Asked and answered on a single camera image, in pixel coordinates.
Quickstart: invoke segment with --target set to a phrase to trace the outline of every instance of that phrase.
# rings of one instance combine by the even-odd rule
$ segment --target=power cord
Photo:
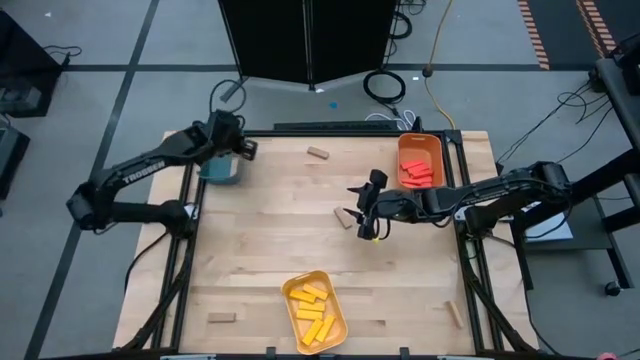
[[[603,98],[603,96],[601,96],[601,97],[599,97],[599,98],[597,98],[595,100],[587,102],[582,97],[582,94],[584,94],[585,92],[587,92],[589,90],[589,89],[585,89],[588,85],[589,85],[589,82],[586,82],[584,85],[580,86],[576,91],[560,93],[558,95],[558,97],[557,97],[557,101],[559,102],[559,105],[556,106],[555,109],[551,110],[551,112],[549,114],[547,114],[547,116],[545,116],[542,120],[540,120],[529,131],[527,131],[520,139],[516,140],[516,142],[514,142],[509,147],[509,149],[507,149],[502,155],[500,155],[500,157],[498,158],[498,160],[496,162],[498,164],[501,164],[503,161],[509,160],[517,152],[517,150],[520,148],[520,146],[522,146],[522,144],[524,144],[525,141],[527,141],[527,139],[529,138],[529,135],[531,135],[538,128],[540,128],[547,120],[549,120],[553,115],[555,115],[558,112],[558,110],[560,110],[564,106],[567,106],[567,104],[569,104],[569,102],[571,100],[579,99],[582,102],[582,104],[581,105],[569,104],[568,106],[570,106],[570,107],[580,107],[580,106],[584,107],[583,108],[583,112],[582,112],[582,116],[580,116],[580,119],[578,119],[576,124],[588,119],[589,117],[593,116],[596,112],[598,112],[598,110],[602,109],[602,107],[604,107],[608,103],[608,101],[606,101],[604,104],[600,105],[595,111],[592,111],[589,114],[586,113],[588,105],[593,104],[593,103],[595,103],[598,100]],[[567,96],[567,98],[564,99],[564,100],[561,99],[563,95]]]
[[[618,200],[627,200],[627,199],[631,199],[631,196],[625,196],[625,197],[619,197],[619,198],[598,197],[598,200],[605,200],[605,201],[618,201]]]
[[[540,335],[540,332],[538,331],[538,328],[536,327],[536,324],[533,322],[533,319],[531,318],[531,306],[529,306],[529,296],[527,295],[527,292],[525,291],[524,294],[524,302],[527,304],[527,315],[529,317],[529,324],[531,325],[531,328],[533,329],[533,332],[536,333],[536,336],[538,337],[538,339],[540,339],[540,341],[542,341],[542,343],[554,354],[557,356],[563,356],[562,354],[560,354],[553,346],[551,346],[549,344],[549,342],[547,340],[545,340],[545,338],[542,337],[542,335]]]
[[[209,113],[214,112],[214,109],[213,109],[213,95],[215,94],[216,91],[218,91],[220,86],[222,86],[223,84],[227,84],[227,83],[231,83],[234,86],[237,86],[240,89],[240,91],[242,91],[242,101],[240,102],[240,105],[238,105],[235,109],[233,109],[233,110],[225,110],[225,111],[230,112],[230,113],[235,113],[236,111],[239,111],[240,109],[242,109],[244,104],[247,102],[247,90],[245,90],[244,86],[239,81],[231,80],[231,79],[222,80],[219,83],[217,83],[213,87],[213,89],[211,89],[211,94],[209,94]],[[244,117],[242,118],[242,120],[243,120],[242,127],[244,128]]]
[[[407,24],[407,30],[405,30],[402,34],[396,34],[396,26],[393,27],[393,32],[389,34],[389,39],[392,40],[401,40],[408,38],[413,33],[413,25],[411,24],[411,19],[400,11],[395,11],[393,13],[393,17],[396,20],[396,25],[398,24],[398,20],[402,20],[405,24]]]
[[[65,56],[69,56],[69,57],[76,57],[80,54],[82,54],[82,48],[80,46],[58,46],[58,45],[48,45],[42,48],[44,51],[47,51],[49,49],[54,49],[53,51],[49,52],[47,51],[47,54],[49,55],[53,55],[53,54],[61,54],[61,55],[65,55]],[[71,51],[67,51],[67,52],[62,52],[59,50],[75,50],[75,52],[71,52]]]
[[[609,110],[607,110],[607,112],[604,113],[604,115],[602,116],[602,119],[600,119],[600,122],[598,123],[598,125],[596,125],[596,128],[593,129],[593,132],[591,132],[591,135],[589,136],[589,138],[587,139],[587,141],[584,142],[584,144],[582,144],[579,148],[577,148],[576,150],[574,150],[573,152],[571,152],[569,155],[563,157],[562,159],[556,161],[558,164],[562,163],[563,161],[567,160],[568,158],[572,157],[573,155],[577,154],[578,152],[580,152],[580,150],[584,149],[585,146],[587,146],[587,144],[589,144],[589,142],[591,141],[591,139],[593,139],[593,136],[596,134],[596,132],[598,132],[598,129],[600,128],[600,126],[602,125],[602,123],[604,123],[604,120],[607,118],[607,115],[609,115],[609,113],[611,112],[611,110],[613,110],[613,106],[609,108]]]
[[[503,239],[503,238],[497,237],[497,236],[494,236],[493,234],[485,235],[485,238],[486,239],[495,240],[495,241],[497,241],[497,242],[499,242],[501,244],[507,245],[507,246],[512,247],[514,249],[516,248],[516,246],[511,241],[509,241],[507,239]]]
[[[427,81],[428,78],[433,76],[433,59],[435,58],[436,50],[438,48],[440,31],[442,30],[442,24],[444,24],[444,20],[447,18],[447,14],[449,13],[449,9],[451,8],[452,4],[453,4],[453,0],[449,0],[449,3],[447,4],[447,7],[444,10],[444,13],[442,14],[442,18],[440,19],[440,23],[438,24],[438,30],[436,31],[436,37],[433,40],[433,48],[431,49],[431,56],[429,56],[429,62],[427,63],[427,65],[424,67],[424,69],[422,69],[422,76],[424,76],[424,86],[427,89],[427,94],[429,94],[429,97],[431,98],[433,105],[436,107],[436,109],[438,109],[438,112],[442,114],[442,116],[444,116],[447,119],[447,121],[449,121],[449,125],[451,125],[451,128],[455,130],[456,129],[455,121],[453,121],[453,118],[451,117],[451,115],[447,114],[447,112],[444,111],[444,109],[440,106],[435,96],[431,92],[431,89],[429,89],[429,82]]]
[[[390,118],[385,114],[380,114],[380,113],[373,113],[373,114],[369,114],[369,116],[367,116],[364,121],[369,121],[374,117],[380,117],[383,118],[385,120],[389,120],[389,121],[396,121],[398,123],[398,130],[407,130],[410,131],[411,128],[413,127],[413,123],[416,121],[417,117],[416,114],[411,111],[411,110],[405,110],[402,112],[402,116],[401,117],[397,117],[397,118]]]
[[[158,245],[160,241],[162,241],[162,239],[164,239],[167,235],[169,235],[169,232],[165,231],[164,234],[160,235],[151,244],[149,244],[146,248],[144,248],[144,250],[142,250],[138,255],[136,255],[135,258],[133,258],[133,261],[131,262],[131,264],[129,265],[129,268],[127,269],[127,274],[124,276],[124,292],[125,293],[127,292],[127,286],[129,285],[129,277],[131,276],[131,270],[133,270],[133,267],[136,265],[138,260],[140,260],[140,258],[144,256],[144,254],[149,252],[149,250],[153,249],[153,247]]]
[[[12,129],[13,125],[11,124],[11,119],[9,119],[9,116],[7,116],[7,114],[4,113],[0,113],[0,119],[2,119],[2,121],[5,122],[5,128],[7,130]]]
[[[403,7],[406,7],[407,10],[409,11],[409,15],[413,15],[413,16],[420,15],[424,11],[425,6],[427,5],[427,0],[418,0],[417,2],[419,4],[416,4],[415,0],[405,0],[405,2],[400,3],[400,6],[401,6],[400,11],[402,11]]]

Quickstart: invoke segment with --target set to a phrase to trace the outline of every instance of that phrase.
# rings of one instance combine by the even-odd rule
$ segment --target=wooden table
[[[463,132],[472,181],[496,175],[486,132]],[[201,212],[196,257],[188,296],[181,352],[296,353],[296,343],[280,286],[289,278],[320,269],[336,288],[347,324],[341,354],[473,354],[466,298],[451,227],[393,223],[389,239],[374,244],[344,230],[333,214],[355,207],[373,168],[395,186],[396,138],[257,138],[258,156],[244,165],[240,185],[209,186]],[[328,160],[306,154],[313,145]],[[456,183],[460,184],[459,172]],[[150,203],[178,197],[183,169],[155,175]],[[144,225],[138,251],[162,234]],[[506,225],[497,236],[511,239]],[[146,254],[131,274],[115,346],[135,334],[157,304],[169,241]],[[485,240],[496,303],[531,345],[524,288],[514,250]],[[458,329],[445,302],[454,301],[467,325]],[[478,300],[490,347],[486,313]],[[212,312],[233,312],[233,323],[208,323]],[[173,310],[167,317],[168,343]]]

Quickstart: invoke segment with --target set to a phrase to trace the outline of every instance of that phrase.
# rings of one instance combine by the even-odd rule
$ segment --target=black equipment stand
[[[604,286],[604,293],[617,296],[623,289],[633,288],[627,266],[618,248],[614,232],[640,223],[640,95],[631,95],[623,78],[623,70],[613,59],[601,59],[589,73],[590,86],[596,92],[607,93],[613,109],[624,128],[632,148],[591,174],[573,183],[571,202],[575,205],[567,219],[573,239],[525,243],[524,229],[539,223],[566,208],[561,205],[537,206],[522,219],[516,219],[511,229],[518,251],[525,288],[533,289],[524,257],[526,251],[606,250],[616,274],[616,280]],[[605,215],[598,193],[623,182],[632,206],[613,215]]]
[[[445,172],[447,176],[447,186],[455,187],[456,185],[470,184],[469,170],[467,167],[466,157],[464,153],[462,134],[459,130],[444,131],[422,131],[431,134],[440,139],[442,143]],[[257,137],[398,137],[404,131],[314,131],[314,130],[286,130],[286,131],[246,131],[244,136],[247,138]],[[452,144],[457,153],[456,161],[459,164],[462,184],[455,184],[453,176],[453,166],[450,158],[449,144]],[[194,168],[192,165],[185,167],[182,186],[180,189],[180,199],[182,204],[186,204],[189,197],[189,184],[191,182]],[[200,179],[196,188],[194,205],[201,207],[206,189],[206,181]],[[478,276],[475,275],[470,259],[467,254],[467,236],[462,233],[460,223],[454,220],[453,226],[456,230],[456,239],[458,245],[459,259],[461,261],[461,270],[465,279],[465,295],[467,308],[470,318],[470,329],[473,336],[475,356],[462,356],[461,358],[484,357],[497,360],[524,360],[524,359],[548,359],[548,360],[586,360],[587,358],[566,357],[558,355],[546,355],[535,350],[526,343],[520,342],[518,346],[513,346],[515,351],[506,351],[502,342],[502,335],[507,339],[517,338],[517,333],[511,328],[507,319],[502,315],[500,310],[493,302],[493,293],[491,288],[491,280],[489,277],[487,259],[484,252],[482,241],[474,241],[472,245],[477,254]],[[182,335],[182,327],[186,311],[186,299],[188,295],[189,280],[191,275],[191,259],[194,257],[196,248],[196,240],[198,236],[198,221],[195,219],[195,227],[186,239],[172,237],[169,256],[165,268],[164,282],[161,290],[161,298],[165,298],[154,312],[143,328],[138,332],[138,336],[132,339],[122,348],[114,349],[114,351],[103,354],[80,355],[73,357],[57,358],[58,360],[112,360],[112,359],[131,359],[131,360],[158,360],[161,356],[178,355],[180,348],[180,340]],[[179,241],[186,240],[186,247],[183,266],[178,274],[175,274],[176,263],[178,260]],[[519,248],[518,255],[520,258],[522,249]],[[170,343],[168,347],[162,347],[161,339],[163,338],[163,324],[166,316],[166,309],[169,304],[178,296],[175,321],[170,335]],[[489,318],[489,327],[491,332],[492,348],[485,346],[482,329],[480,326],[480,317],[478,312],[478,297],[482,303],[487,306]],[[151,337],[150,347],[143,349],[148,339]],[[265,354],[205,354],[202,359],[216,360],[236,360],[236,359],[287,359],[287,360],[307,360],[307,359],[335,359],[335,360],[395,360],[395,359],[446,359],[448,356],[438,355],[410,355],[410,349],[400,348],[399,355],[339,355],[339,354],[320,354],[313,356],[305,356],[300,354],[277,354],[276,349],[269,347],[265,349]]]

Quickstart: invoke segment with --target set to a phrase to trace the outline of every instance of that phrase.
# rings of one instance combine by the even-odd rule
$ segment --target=orange tray
[[[331,326],[331,330],[329,330],[329,334],[325,338],[324,342],[313,340],[313,342],[309,346],[305,345],[302,342],[302,338],[311,327],[313,321],[297,319],[296,312],[298,311],[299,300],[289,297],[289,293],[291,292],[291,290],[302,291],[302,287],[304,286],[304,284],[309,284],[315,288],[329,293],[327,300],[325,300],[326,307],[324,316],[326,317],[327,315],[333,315],[336,317],[336,320],[333,323],[333,326]],[[338,302],[338,298],[336,297],[336,292],[333,289],[331,280],[329,279],[329,274],[327,274],[326,272],[316,270],[287,280],[287,282],[282,285],[282,295],[284,295],[285,301],[287,303],[289,318],[291,319],[293,332],[296,334],[298,351],[300,353],[304,355],[317,354],[321,351],[342,344],[342,342],[347,338],[347,323],[346,321],[344,321],[344,316],[342,316],[342,310],[340,309],[340,303]]]
[[[411,179],[409,173],[401,167],[407,161],[424,161],[433,171],[432,187],[444,185],[442,143],[437,137],[429,134],[403,134],[398,138],[398,183],[407,189],[419,188],[417,185],[402,183],[402,180]]]

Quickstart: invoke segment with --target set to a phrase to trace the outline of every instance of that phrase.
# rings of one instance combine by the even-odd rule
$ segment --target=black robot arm
[[[191,214],[177,200],[161,205],[116,202],[122,188],[169,167],[202,165],[214,156],[230,152],[253,160],[257,144],[242,135],[240,119],[228,112],[211,113],[204,124],[167,137],[157,148],[109,169],[98,171],[81,184],[67,201],[67,208],[82,230],[102,230],[118,222],[162,223],[173,235],[186,235]]]
[[[538,162],[501,176],[459,188],[439,187],[414,189],[411,192],[389,190],[387,176],[372,170],[370,182],[349,191],[359,194],[360,212],[348,210],[360,225],[358,237],[371,240],[379,236],[374,226],[378,219],[407,223],[438,223],[463,207],[467,232],[483,236],[493,229],[498,219],[512,215],[534,201],[566,201],[570,191],[562,166]],[[487,200],[493,203],[470,206]]]

